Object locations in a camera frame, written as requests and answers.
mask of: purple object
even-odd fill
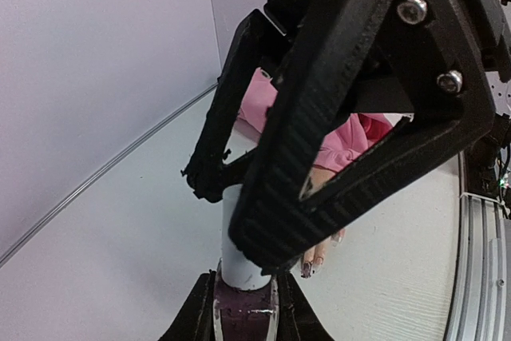
[[[276,281],[256,291],[229,287],[216,275],[213,304],[217,341],[274,341],[278,323]]]

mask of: black 3d-printed part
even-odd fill
[[[184,173],[196,195],[210,201],[243,181],[229,235],[264,272],[287,270],[308,248],[491,129],[483,65],[491,62],[501,78],[511,75],[511,34],[498,2],[424,1],[427,15],[415,25],[398,15],[403,0],[268,0],[265,10],[280,30],[255,12],[236,31]],[[280,60],[275,104],[257,149],[225,165],[243,95],[268,51]],[[375,61],[382,71],[371,69]],[[455,94],[437,80],[451,70],[463,77]],[[395,100],[378,96],[382,79],[400,87]],[[323,138],[349,113],[409,110],[412,121],[403,119],[324,188],[300,199]]]

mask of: person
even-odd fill
[[[266,123],[267,109],[273,105],[276,96],[277,90],[271,84],[270,75],[258,68],[244,95],[238,118],[246,121],[261,134]],[[302,194],[313,194],[320,190],[333,176],[367,151],[391,129],[392,125],[381,113],[351,114],[346,123],[325,137]],[[339,244],[345,233],[343,228],[331,238],[325,239],[305,252],[301,259],[303,278],[310,278],[320,271],[331,241]]]

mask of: white cylinder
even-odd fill
[[[222,280],[230,287],[242,291],[255,291],[270,283],[271,276],[262,276],[261,268],[247,260],[238,251],[228,235],[232,213],[240,197],[241,185],[233,185],[224,190],[222,219],[222,260],[220,261]]]

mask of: silver metal frame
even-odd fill
[[[459,169],[458,265],[445,340],[500,341],[507,295],[503,207],[467,191],[463,153]]]

